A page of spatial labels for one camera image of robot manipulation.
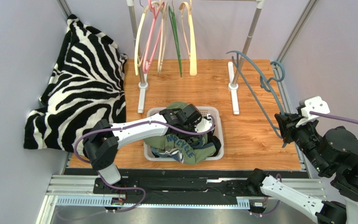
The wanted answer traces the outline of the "green plastic hanger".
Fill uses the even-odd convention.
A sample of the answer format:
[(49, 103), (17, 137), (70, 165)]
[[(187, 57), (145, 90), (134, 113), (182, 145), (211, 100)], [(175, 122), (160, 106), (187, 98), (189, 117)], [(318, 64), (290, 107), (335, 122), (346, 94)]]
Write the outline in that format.
[(183, 77), (182, 60), (181, 60), (181, 53), (180, 53), (180, 47), (179, 47), (179, 36), (178, 36), (178, 29), (177, 29), (177, 22), (176, 22), (173, 0), (171, 1), (171, 4), (168, 6), (168, 15), (169, 15), (170, 23), (171, 23), (172, 34), (173, 34), (173, 39), (174, 39), (174, 44), (175, 44), (175, 50), (176, 50), (176, 54), (177, 54), (179, 75), (180, 75), (180, 77)]

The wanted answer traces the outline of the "teal plastic hanger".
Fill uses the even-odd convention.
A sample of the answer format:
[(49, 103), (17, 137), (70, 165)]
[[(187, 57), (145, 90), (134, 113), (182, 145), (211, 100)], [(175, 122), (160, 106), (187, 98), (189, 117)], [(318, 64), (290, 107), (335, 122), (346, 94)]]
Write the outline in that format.
[(281, 76), (279, 76), (278, 78), (276, 77), (270, 77), (269, 79), (267, 79), (267, 77), (263, 74), (263, 72), (260, 70), (260, 68), (255, 64), (255, 62), (250, 59), (246, 54), (242, 53), (242, 52), (239, 52), (237, 50), (231, 50), (229, 52), (227, 52), (227, 54), (229, 53), (235, 53), (236, 54), (236, 59), (234, 58), (234, 56), (232, 56), (232, 62), (234, 63), (234, 66), (236, 68), (236, 70), (239, 72), (240, 76), (242, 77), (243, 81), (245, 82), (245, 84), (247, 85), (248, 89), (250, 90), (251, 94), (253, 95), (255, 101), (257, 102), (257, 104), (259, 105), (262, 113), (264, 114), (264, 116), (266, 117), (268, 123), (270, 124), (270, 126), (272, 127), (273, 131), (275, 132), (276, 136), (280, 139), (283, 140), (283, 137), (282, 135), (280, 134), (280, 129), (279, 127), (277, 126), (274, 126), (273, 125), (273, 122), (272, 120), (269, 118), (266, 110), (264, 109), (264, 107), (262, 106), (261, 102), (259, 101), (258, 97), (256, 96), (254, 90), (252, 89), (252, 87), (250, 86), (249, 82), (247, 81), (247, 79), (245, 78), (244, 74), (241, 72), (241, 69), (240, 69), (240, 57), (242, 59), (245, 59), (247, 60), (252, 66), (253, 68), (258, 72), (259, 74), (259, 82), (260, 82), (260, 87), (262, 89), (264, 89), (266, 92), (269, 92), (272, 94), (273, 98), (275, 99), (275, 102), (278, 106), (278, 109), (279, 109), (279, 112), (280, 114), (284, 114), (285, 113), (285, 110), (284, 110), (284, 107), (281, 103), (281, 101), (279, 100), (278, 98), (278, 95), (276, 93), (276, 91), (273, 89), (272, 85), (271, 85), (271, 82), (272, 81), (275, 81), (276, 83), (280, 83), (282, 82), (284, 79), (285, 79), (285, 75), (286, 75), (286, 72), (285, 72), (285, 68), (284, 66), (278, 62), (278, 61), (272, 61), (270, 62), (269, 64), (272, 65), (273, 67), (278, 67), (278, 71), (281, 72)]

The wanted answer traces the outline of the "pink plastic hanger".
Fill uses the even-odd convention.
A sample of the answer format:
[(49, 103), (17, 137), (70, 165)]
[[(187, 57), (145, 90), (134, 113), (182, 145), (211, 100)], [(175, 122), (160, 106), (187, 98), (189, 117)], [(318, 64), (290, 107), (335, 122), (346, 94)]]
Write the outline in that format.
[(151, 15), (151, 26), (147, 37), (145, 50), (143, 54), (143, 67), (144, 73), (148, 73), (152, 65), (155, 53), (157, 51), (158, 43), (160, 40), (160, 34), (162, 26), (158, 26), (158, 18), (162, 15), (162, 9), (165, 3), (162, 0), (149, 0), (147, 7), (144, 9), (143, 19), (145, 20), (147, 15)]

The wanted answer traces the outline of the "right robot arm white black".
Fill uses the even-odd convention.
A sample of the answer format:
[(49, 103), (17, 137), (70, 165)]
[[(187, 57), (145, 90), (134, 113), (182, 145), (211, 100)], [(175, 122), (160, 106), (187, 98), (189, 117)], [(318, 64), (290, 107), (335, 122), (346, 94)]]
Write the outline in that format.
[(284, 143), (295, 143), (319, 177), (331, 179), (345, 202), (333, 202), (303, 194), (267, 172), (254, 169), (246, 180), (253, 195), (273, 197), (301, 212), (316, 224), (358, 224), (358, 139), (343, 126), (320, 135), (318, 121), (301, 123), (299, 114), (276, 114)]

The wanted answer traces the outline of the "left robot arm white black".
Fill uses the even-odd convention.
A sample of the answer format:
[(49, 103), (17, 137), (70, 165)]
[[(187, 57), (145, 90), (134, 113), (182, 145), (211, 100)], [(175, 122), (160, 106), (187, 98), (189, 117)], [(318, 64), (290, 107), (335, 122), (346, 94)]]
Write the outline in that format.
[(203, 135), (213, 129), (213, 122), (213, 117), (203, 116), (192, 104), (183, 109), (163, 109), (145, 119), (127, 123), (109, 123), (103, 119), (83, 136), (83, 147), (92, 169), (113, 185), (121, 180), (114, 160), (123, 146), (166, 134)]

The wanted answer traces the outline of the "cream plastic hanger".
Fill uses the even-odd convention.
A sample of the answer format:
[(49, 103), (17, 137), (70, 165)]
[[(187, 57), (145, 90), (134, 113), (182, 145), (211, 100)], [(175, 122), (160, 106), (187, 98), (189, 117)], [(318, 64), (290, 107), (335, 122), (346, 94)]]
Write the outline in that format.
[(141, 32), (143, 28), (143, 24), (146, 18), (146, 15), (148, 12), (151, 11), (151, 7), (153, 6), (153, 1), (149, 0), (148, 4), (145, 8), (143, 8), (143, 12), (141, 15), (140, 23), (138, 26), (136, 38), (135, 38), (135, 53), (137, 53), (137, 56), (134, 59), (134, 69), (135, 69), (135, 75), (139, 76), (140, 72), (145, 72), (144, 64), (146, 61), (147, 56), (147, 48), (150, 46), (149, 44), (146, 44), (145, 49), (143, 51), (140, 51), (140, 39), (141, 39)]

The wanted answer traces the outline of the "wooden hanger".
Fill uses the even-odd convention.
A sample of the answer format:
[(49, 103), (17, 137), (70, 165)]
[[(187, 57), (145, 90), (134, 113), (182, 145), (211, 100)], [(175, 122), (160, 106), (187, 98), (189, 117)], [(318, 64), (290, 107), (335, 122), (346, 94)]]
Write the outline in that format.
[[(195, 33), (193, 25), (193, 16), (192, 16), (193, 1), (183, 1), (179, 6), (181, 26), (183, 37), (185, 40), (186, 50), (188, 54), (188, 59), (190, 62), (189, 74), (191, 76), (196, 76), (198, 74), (197, 70), (197, 51), (196, 51), (196, 42), (195, 42)], [(187, 23), (189, 26), (189, 37), (190, 41), (187, 40), (186, 31), (185, 31), (185, 21), (184, 17), (187, 16)]]
[(158, 54), (158, 67), (157, 73), (160, 75), (162, 73), (162, 67), (165, 57), (165, 48), (166, 48), (166, 36), (167, 36), (167, 5), (164, 1), (160, 0), (160, 12), (161, 12), (161, 32), (160, 32), (160, 48)]

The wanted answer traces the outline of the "black top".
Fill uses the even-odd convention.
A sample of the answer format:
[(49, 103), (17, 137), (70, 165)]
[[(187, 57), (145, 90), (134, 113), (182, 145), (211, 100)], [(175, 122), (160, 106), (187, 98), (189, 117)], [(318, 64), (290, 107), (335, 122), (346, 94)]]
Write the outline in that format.
[(214, 131), (210, 131), (207, 134), (208, 143), (213, 143), (213, 146), (215, 147), (215, 152), (211, 157), (216, 157), (221, 149), (221, 141), (217, 136), (214, 135)]

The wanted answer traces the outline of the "olive green tank top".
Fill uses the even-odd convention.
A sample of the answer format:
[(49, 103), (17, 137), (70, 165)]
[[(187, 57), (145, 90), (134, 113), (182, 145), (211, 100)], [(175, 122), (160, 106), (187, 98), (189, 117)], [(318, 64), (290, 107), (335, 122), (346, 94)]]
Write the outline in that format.
[(184, 164), (195, 165), (215, 152), (213, 143), (208, 143), (207, 134), (186, 135), (184, 133), (167, 133), (163, 136), (154, 136), (144, 139), (144, 143), (150, 147), (159, 149), (177, 148), (181, 150)]

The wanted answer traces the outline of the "blue tank top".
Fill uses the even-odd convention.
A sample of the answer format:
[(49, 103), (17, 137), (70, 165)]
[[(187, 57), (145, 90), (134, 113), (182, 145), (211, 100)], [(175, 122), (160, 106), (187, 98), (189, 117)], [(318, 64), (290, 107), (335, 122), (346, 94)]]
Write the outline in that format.
[(151, 151), (155, 156), (159, 158), (171, 158), (181, 164), (184, 164), (185, 158), (181, 150), (177, 148), (169, 148), (166, 150), (166, 149), (151, 147)]

